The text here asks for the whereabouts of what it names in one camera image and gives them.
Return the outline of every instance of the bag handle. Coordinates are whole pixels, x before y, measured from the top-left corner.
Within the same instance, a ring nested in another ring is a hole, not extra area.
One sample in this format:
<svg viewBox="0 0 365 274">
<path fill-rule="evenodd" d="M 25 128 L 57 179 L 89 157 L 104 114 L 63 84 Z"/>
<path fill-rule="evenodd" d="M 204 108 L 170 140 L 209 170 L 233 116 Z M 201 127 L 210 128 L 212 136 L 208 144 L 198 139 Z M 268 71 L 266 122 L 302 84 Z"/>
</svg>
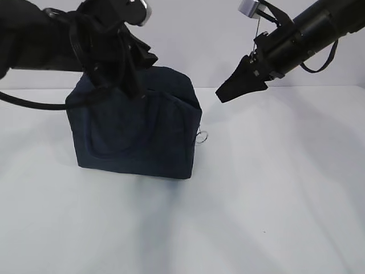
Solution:
<svg viewBox="0 0 365 274">
<path fill-rule="evenodd" d="M 95 158 L 107 160 L 107 159 L 113 159 L 113 158 L 126 156 L 126 155 L 132 153 L 133 151 L 140 149 L 142 146 L 146 145 L 146 143 L 152 137 L 152 134 L 156 127 L 157 115 L 158 115 L 159 107 L 160 107 L 160 96 L 154 95 L 154 96 L 150 96 L 150 98 L 151 99 L 153 98 L 153 99 L 152 99 L 152 102 L 150 102 L 149 106 L 148 106 L 146 129 L 140 134 L 140 136 L 136 139 L 136 141 L 131 146 L 129 146 L 128 148 L 125 148 L 123 150 L 120 150 L 118 152 L 111 153 L 111 154 L 103 154 L 103 153 L 99 153 L 95 150 L 95 148 L 92 144 L 92 140 L 91 140 L 90 113 L 88 112 L 88 108 L 86 108 L 86 122 L 85 122 L 84 133 L 85 133 L 85 145 L 86 145 L 87 152 Z"/>
</svg>

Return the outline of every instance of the white surface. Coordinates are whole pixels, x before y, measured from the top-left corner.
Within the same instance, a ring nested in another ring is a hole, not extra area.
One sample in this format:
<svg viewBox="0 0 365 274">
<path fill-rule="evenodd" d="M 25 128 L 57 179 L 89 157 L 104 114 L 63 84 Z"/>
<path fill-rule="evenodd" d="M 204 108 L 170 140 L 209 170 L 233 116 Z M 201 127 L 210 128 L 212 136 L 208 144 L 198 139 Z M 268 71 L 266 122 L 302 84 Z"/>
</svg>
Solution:
<svg viewBox="0 0 365 274">
<path fill-rule="evenodd" d="M 0 273 L 363 274 L 365 91 L 197 93 L 185 182 L 78 168 L 65 113 L 0 103 Z"/>
<path fill-rule="evenodd" d="M 41 8 L 74 10 L 81 0 L 31 0 Z M 272 0 L 292 18 L 314 0 Z M 253 48 L 257 21 L 238 11 L 241 0 L 149 0 L 153 8 L 145 27 L 133 27 L 139 38 L 152 46 L 159 65 L 179 70 L 192 78 L 196 87 L 218 87 Z M 264 22 L 261 31 L 274 26 Z M 365 83 L 365 32 L 341 39 L 334 63 L 323 73 L 312 75 L 301 69 L 289 73 L 276 86 L 357 85 Z M 317 69 L 329 49 L 308 62 Z M 67 72 L 11 71 L 0 88 L 73 88 L 78 75 Z"/>
</svg>

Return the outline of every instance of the navy blue bag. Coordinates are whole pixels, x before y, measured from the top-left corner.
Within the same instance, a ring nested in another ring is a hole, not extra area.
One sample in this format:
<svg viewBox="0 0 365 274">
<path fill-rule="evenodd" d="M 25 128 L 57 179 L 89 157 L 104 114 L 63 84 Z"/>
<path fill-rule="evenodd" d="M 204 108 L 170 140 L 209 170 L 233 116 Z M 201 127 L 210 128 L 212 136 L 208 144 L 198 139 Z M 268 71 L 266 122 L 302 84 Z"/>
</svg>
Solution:
<svg viewBox="0 0 365 274">
<path fill-rule="evenodd" d="M 114 89 L 97 104 L 67 111 L 79 166 L 190 178 L 202 116 L 190 79 L 166 67 L 139 71 L 137 76 L 145 98 L 130 100 Z M 93 89 L 82 76 L 66 103 L 80 102 Z"/>
</svg>

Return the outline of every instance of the white wall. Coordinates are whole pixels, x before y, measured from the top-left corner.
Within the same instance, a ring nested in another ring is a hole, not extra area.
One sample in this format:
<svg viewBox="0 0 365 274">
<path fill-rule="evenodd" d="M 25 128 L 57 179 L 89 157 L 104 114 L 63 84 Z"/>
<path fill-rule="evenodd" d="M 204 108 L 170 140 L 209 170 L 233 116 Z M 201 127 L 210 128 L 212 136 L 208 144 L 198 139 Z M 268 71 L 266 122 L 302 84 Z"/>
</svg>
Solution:
<svg viewBox="0 0 365 274">
<path fill-rule="evenodd" d="M 79 0 L 31 0 L 39 7 L 73 10 Z M 159 65 L 169 66 L 192 78 L 196 87 L 218 87 L 236 68 L 243 55 L 252 50 L 256 20 L 237 11 L 241 0 L 149 0 L 153 16 L 143 28 L 133 32 L 153 47 Z M 295 17 L 314 0 L 272 0 Z M 272 30 L 268 23 L 261 30 Z M 348 85 L 365 82 L 365 31 L 341 40 L 333 65 L 325 72 L 310 75 L 296 69 L 275 86 Z M 318 68 L 328 50 L 308 64 Z M 67 72 L 11 71 L 1 88 L 72 87 L 79 74 Z"/>
</svg>

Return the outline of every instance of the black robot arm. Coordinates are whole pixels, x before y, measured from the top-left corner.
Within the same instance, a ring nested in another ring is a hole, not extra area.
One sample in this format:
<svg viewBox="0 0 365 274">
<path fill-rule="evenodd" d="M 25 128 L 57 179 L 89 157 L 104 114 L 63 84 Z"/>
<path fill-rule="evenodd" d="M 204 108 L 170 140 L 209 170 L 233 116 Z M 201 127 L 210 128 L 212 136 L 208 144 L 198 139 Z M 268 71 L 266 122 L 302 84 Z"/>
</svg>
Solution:
<svg viewBox="0 0 365 274">
<path fill-rule="evenodd" d="M 266 8 L 274 17 L 264 12 Z M 338 39 L 365 27 L 365 0 L 319 0 L 294 20 L 265 0 L 244 0 L 240 9 L 249 17 L 263 16 L 278 28 L 256 37 L 257 50 L 243 57 L 233 75 L 217 91 L 222 102 L 267 90 L 265 82 L 283 78 L 300 65 L 316 72 L 304 62 L 335 43 L 325 68 L 334 57 Z"/>
<path fill-rule="evenodd" d="M 96 87 L 143 96 L 136 70 L 157 57 L 125 24 L 142 26 L 150 14 L 145 0 L 86 0 L 67 13 L 1 0 L 0 79 L 9 69 L 84 71 Z"/>
</svg>

